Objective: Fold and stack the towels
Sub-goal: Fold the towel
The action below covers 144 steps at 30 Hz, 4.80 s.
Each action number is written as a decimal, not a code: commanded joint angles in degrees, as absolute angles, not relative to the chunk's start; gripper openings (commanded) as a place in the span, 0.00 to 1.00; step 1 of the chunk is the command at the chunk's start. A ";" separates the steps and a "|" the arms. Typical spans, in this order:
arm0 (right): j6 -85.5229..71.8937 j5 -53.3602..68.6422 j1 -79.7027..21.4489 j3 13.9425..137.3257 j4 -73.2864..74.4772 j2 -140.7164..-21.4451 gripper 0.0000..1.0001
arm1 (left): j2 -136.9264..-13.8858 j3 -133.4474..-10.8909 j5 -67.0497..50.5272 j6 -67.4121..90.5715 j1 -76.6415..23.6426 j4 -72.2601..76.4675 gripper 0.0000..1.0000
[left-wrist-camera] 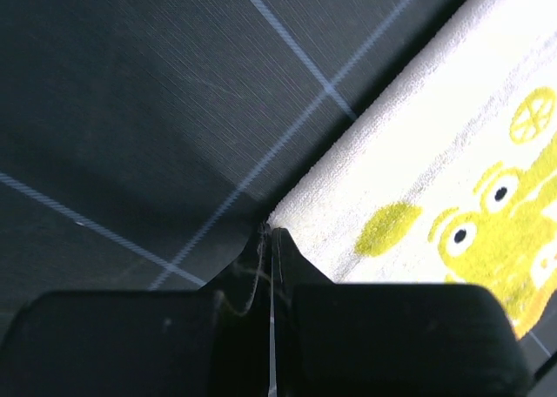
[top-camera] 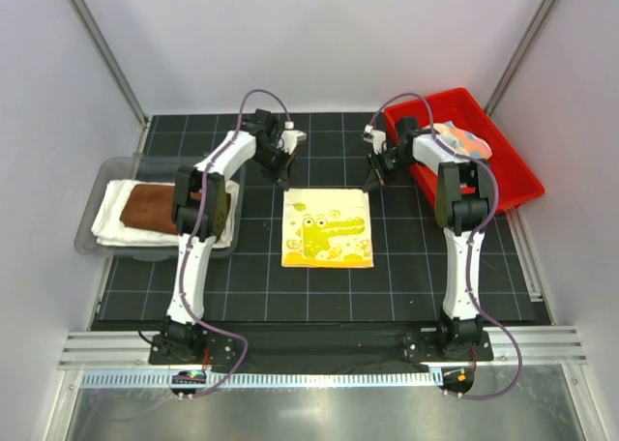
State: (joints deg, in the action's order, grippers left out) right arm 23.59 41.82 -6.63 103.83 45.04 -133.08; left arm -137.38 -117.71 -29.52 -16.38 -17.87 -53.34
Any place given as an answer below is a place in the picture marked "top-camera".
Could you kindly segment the yellow crocodile print towel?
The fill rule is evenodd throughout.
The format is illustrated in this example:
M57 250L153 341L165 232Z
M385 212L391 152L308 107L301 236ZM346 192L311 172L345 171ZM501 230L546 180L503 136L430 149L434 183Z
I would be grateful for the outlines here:
M281 218L285 268L373 266L368 195L358 189L290 189Z

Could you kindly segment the patterned white cloth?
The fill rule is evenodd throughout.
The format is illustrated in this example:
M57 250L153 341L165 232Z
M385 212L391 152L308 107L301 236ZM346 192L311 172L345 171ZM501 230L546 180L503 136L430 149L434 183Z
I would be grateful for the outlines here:
M431 147L431 153L439 162L450 160L453 154L478 160L488 160L492 156L491 148L486 141L472 132L456 127L452 122L435 123L433 129L438 139L450 148L449 151L445 151L440 146Z

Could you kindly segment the brown towel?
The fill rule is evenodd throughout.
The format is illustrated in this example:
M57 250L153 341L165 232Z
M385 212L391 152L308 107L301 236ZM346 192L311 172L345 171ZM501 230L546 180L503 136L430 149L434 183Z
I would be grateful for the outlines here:
M230 212L232 210L233 190L238 190L235 183L227 182L226 187L226 216L225 224L217 241L228 237L231 228ZM199 208L201 190L191 191L190 202L194 202L195 209ZM149 232L150 234L172 235L172 241L177 241L178 229L173 220L173 203L175 201L175 186L146 183L137 184L130 192L129 199L121 211L120 222L127 228L134 228Z

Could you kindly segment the large white towel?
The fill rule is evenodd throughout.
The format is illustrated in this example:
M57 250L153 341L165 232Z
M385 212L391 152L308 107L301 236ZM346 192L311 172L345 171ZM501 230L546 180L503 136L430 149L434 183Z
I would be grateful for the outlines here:
M131 179L109 181L105 188L103 202L91 225L91 232L100 245L115 248L164 248L178 245L179 234L175 235L177 241L172 241L172 235L150 234L146 231L127 228L120 222L121 211L129 199L131 190L141 183L173 185Z

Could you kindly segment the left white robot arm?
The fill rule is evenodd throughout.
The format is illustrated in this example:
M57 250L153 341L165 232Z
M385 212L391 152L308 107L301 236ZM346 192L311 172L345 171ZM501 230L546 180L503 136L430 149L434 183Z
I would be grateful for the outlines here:
M193 364L206 351L205 333L213 329L203 323L208 266L232 217L226 185L246 162L254 161L272 183L289 188L296 148L307 136L295 129L289 114L284 117L281 123L275 114L257 109L201 162L177 170L172 221L178 233L178 265L170 304L151 341L151 364Z

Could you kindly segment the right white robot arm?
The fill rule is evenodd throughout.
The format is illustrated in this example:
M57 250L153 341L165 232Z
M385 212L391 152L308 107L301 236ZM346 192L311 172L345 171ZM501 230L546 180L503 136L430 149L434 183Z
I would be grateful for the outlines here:
M445 359L457 360L482 344L480 256L485 227L496 210L496 181L486 157L489 147L470 132L445 124L421 129L413 116L397 122L398 141L369 122L363 140L372 145L363 191L386 186L390 177L413 164L436 176L434 215L447 248L446 292L435 346Z

